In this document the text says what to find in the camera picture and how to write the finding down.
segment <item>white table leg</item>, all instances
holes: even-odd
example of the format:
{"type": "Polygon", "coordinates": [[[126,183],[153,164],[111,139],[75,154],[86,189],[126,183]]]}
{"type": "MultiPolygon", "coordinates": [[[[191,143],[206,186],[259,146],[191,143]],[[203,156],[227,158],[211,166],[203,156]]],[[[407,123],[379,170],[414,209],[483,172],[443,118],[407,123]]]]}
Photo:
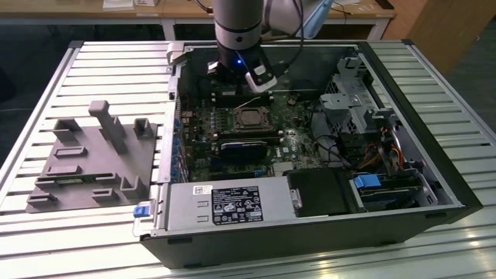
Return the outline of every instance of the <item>white table leg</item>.
{"type": "Polygon", "coordinates": [[[387,26],[389,19],[377,19],[366,40],[379,40],[387,26]]]}
{"type": "Polygon", "coordinates": [[[175,33],[173,30],[174,24],[175,24],[174,19],[161,19],[161,28],[163,29],[163,36],[166,41],[175,40],[175,33]]]}

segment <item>black plastic cover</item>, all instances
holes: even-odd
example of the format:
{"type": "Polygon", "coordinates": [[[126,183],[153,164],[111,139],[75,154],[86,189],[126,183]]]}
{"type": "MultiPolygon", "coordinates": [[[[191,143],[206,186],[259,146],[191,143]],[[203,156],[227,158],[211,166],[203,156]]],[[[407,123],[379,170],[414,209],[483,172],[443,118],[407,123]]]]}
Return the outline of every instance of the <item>black plastic cover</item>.
{"type": "Polygon", "coordinates": [[[358,212],[349,180],[338,168],[291,170],[289,189],[297,189],[301,208],[297,217],[341,215],[358,212]]]}

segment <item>cpu socket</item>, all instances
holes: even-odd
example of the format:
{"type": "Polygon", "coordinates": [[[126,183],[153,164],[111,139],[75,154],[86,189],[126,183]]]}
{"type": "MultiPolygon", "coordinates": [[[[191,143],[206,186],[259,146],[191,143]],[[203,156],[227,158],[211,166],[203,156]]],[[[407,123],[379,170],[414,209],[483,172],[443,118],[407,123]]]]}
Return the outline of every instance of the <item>cpu socket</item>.
{"type": "Polygon", "coordinates": [[[238,108],[231,110],[234,115],[234,130],[270,130],[269,111],[266,108],[238,108]]]}

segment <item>blue connector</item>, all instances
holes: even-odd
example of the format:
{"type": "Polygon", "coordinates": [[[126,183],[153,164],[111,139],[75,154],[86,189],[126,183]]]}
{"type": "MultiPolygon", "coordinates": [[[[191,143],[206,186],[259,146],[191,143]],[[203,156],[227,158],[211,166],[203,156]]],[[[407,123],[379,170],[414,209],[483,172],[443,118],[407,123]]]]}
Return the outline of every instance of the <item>blue connector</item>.
{"type": "Polygon", "coordinates": [[[149,216],[149,205],[134,207],[134,211],[131,212],[131,215],[134,218],[147,217],[149,216]]]}
{"type": "Polygon", "coordinates": [[[353,178],[355,187],[367,188],[367,187],[379,187],[379,180],[375,174],[361,174],[353,178]]]}
{"type": "Polygon", "coordinates": [[[263,174],[263,170],[255,170],[253,171],[254,177],[259,177],[263,174]]]}

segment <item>barcode sticker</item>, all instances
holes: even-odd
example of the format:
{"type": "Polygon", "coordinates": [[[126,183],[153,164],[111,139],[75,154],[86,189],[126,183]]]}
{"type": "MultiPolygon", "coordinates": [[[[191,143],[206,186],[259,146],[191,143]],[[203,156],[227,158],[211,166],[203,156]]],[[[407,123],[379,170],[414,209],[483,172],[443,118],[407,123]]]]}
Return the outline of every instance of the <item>barcode sticker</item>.
{"type": "Polygon", "coordinates": [[[211,185],[198,185],[193,187],[193,195],[202,195],[211,193],[211,185]]]}

